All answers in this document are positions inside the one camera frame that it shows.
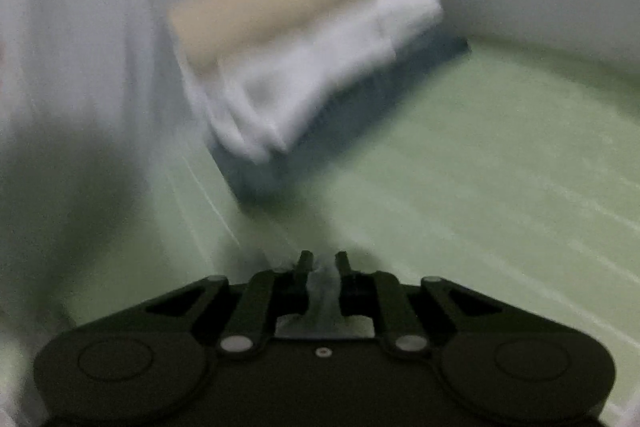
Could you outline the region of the grey zip hoodie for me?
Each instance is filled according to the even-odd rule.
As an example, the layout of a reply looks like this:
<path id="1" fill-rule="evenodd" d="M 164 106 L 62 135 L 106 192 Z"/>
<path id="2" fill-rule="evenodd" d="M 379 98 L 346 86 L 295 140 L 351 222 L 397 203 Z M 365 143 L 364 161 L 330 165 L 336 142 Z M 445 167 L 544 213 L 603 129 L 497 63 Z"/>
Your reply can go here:
<path id="1" fill-rule="evenodd" d="M 28 355 L 62 291 L 196 140 L 166 23 L 174 0 L 1 0 L 1 315 Z"/>

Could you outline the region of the dark teal folded garment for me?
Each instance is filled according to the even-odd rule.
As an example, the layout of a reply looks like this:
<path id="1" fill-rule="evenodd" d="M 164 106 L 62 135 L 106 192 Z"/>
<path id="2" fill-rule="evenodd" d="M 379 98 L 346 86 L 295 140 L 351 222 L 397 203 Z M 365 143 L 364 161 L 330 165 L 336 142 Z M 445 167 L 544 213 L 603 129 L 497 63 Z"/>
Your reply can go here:
<path id="1" fill-rule="evenodd" d="M 236 200 L 270 202 L 294 190 L 395 113 L 442 66 L 470 52 L 468 40 L 442 28 L 424 32 L 407 44 L 396 61 L 375 69 L 352 87 L 331 95 L 291 150 L 274 153 L 261 164 L 212 144 L 213 157 Z"/>

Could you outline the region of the white folded garment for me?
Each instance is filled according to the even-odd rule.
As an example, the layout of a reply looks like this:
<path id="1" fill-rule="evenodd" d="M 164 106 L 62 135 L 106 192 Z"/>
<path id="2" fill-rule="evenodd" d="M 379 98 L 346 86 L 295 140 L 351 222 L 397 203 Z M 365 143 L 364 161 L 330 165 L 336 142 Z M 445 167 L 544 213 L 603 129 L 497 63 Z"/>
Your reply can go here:
<path id="1" fill-rule="evenodd" d="M 349 0 L 301 28 L 198 72 L 178 47 L 184 91 L 215 143 L 254 164 L 285 153 L 332 95 L 392 65 L 442 20 L 440 0 Z"/>

